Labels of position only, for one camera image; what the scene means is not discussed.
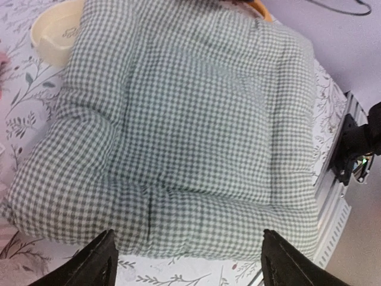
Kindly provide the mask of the green checkered cushion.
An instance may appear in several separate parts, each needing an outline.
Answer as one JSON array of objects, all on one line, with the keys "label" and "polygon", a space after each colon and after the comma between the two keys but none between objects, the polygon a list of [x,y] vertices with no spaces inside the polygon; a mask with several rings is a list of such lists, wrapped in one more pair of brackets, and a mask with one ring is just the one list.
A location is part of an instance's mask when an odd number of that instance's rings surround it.
[{"label": "green checkered cushion", "polygon": [[258,260],[263,231],[317,244],[310,41],[218,1],[87,1],[55,120],[1,215],[120,252]]}]

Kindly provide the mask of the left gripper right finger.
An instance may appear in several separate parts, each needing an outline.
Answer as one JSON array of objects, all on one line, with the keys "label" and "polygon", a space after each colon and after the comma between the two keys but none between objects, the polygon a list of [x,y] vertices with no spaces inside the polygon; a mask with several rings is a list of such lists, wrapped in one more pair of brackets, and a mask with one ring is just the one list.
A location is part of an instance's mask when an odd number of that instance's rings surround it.
[{"label": "left gripper right finger", "polygon": [[264,231],[261,268],[265,285],[346,285],[339,278],[315,265],[274,230]]}]

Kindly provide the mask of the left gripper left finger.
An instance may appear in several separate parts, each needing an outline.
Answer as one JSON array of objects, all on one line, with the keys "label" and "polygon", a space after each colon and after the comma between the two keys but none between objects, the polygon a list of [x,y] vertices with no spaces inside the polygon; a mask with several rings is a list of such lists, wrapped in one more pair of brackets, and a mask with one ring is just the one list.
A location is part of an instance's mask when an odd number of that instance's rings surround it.
[{"label": "left gripper left finger", "polygon": [[31,286],[114,286],[117,265],[118,251],[114,231],[110,229],[99,234],[65,264],[31,283]]}]

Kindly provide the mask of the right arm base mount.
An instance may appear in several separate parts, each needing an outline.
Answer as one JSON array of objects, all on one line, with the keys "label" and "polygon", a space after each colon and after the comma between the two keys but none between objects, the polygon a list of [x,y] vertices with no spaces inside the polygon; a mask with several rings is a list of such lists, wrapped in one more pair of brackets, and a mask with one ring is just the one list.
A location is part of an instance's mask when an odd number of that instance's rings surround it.
[{"label": "right arm base mount", "polygon": [[356,159],[368,154],[380,155],[379,103],[369,110],[366,124],[357,125],[354,117],[349,113],[344,117],[329,167],[332,168],[337,180],[347,186]]}]

